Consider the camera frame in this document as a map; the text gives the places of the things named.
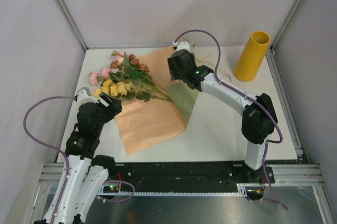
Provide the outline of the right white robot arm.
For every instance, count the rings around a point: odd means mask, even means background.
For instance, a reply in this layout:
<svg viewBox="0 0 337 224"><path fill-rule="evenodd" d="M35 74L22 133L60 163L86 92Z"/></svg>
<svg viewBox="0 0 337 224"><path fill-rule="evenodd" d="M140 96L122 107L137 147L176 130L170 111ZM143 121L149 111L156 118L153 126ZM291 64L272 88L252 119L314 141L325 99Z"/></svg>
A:
<svg viewBox="0 0 337 224"><path fill-rule="evenodd" d="M217 98L241 116L247 151L240 176L248 182L256 182L266 170L269 135L276 130L280 136L278 143L283 140L271 98L265 93L248 94L222 81L211 68L196 66L194 54L186 48L176 48L167 61L171 79L181 80L189 88Z"/></svg>

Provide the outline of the artificial flower bouquet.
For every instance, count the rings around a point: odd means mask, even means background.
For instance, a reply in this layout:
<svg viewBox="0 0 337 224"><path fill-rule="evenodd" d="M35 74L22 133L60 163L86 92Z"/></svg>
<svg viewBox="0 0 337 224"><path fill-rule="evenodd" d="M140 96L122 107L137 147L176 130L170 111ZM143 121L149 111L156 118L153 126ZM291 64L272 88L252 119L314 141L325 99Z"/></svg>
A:
<svg viewBox="0 0 337 224"><path fill-rule="evenodd" d="M109 67L88 75L89 82L98 87L93 93L94 97L104 93L112 98L128 101L172 100L152 79L148 66L140 63L134 54L114 51L111 57L113 60Z"/></svg>

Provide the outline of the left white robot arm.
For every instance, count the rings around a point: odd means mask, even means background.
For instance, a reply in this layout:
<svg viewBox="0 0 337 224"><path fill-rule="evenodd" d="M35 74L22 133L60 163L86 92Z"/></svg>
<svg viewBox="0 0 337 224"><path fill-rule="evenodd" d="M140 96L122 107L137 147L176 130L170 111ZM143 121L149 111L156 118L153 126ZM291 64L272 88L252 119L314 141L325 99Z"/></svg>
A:
<svg viewBox="0 0 337 224"><path fill-rule="evenodd" d="M64 170L53 201L38 223L84 223L103 183L116 177L115 160L95 155L103 127L121 113L121 100L80 91L77 121L66 142Z"/></svg>

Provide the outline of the cream printed ribbon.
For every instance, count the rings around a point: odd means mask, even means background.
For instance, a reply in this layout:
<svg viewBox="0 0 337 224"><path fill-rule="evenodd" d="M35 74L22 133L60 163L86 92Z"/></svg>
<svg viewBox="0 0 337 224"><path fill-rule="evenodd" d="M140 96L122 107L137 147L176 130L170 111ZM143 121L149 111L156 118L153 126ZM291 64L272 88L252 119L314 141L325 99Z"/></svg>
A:
<svg viewBox="0 0 337 224"><path fill-rule="evenodd" d="M215 66L218 59L218 51L216 47L198 47L195 43L191 44L191 52L195 55L197 66L205 65L215 71ZM226 69L219 66L217 73L228 82L232 82L232 75Z"/></svg>

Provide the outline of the green and peach wrapping paper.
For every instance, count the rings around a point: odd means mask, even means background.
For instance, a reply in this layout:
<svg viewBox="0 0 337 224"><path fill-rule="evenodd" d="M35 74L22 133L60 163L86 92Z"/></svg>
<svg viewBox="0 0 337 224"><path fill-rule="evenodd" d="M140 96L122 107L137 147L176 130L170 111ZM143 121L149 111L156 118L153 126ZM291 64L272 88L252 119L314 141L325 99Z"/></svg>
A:
<svg viewBox="0 0 337 224"><path fill-rule="evenodd" d="M173 54L168 46L140 57L150 68L154 82L170 94L173 101L133 99L123 101L116 123L126 155L135 154L157 143L182 134L192 114L198 96L182 81L172 81L167 59Z"/></svg>

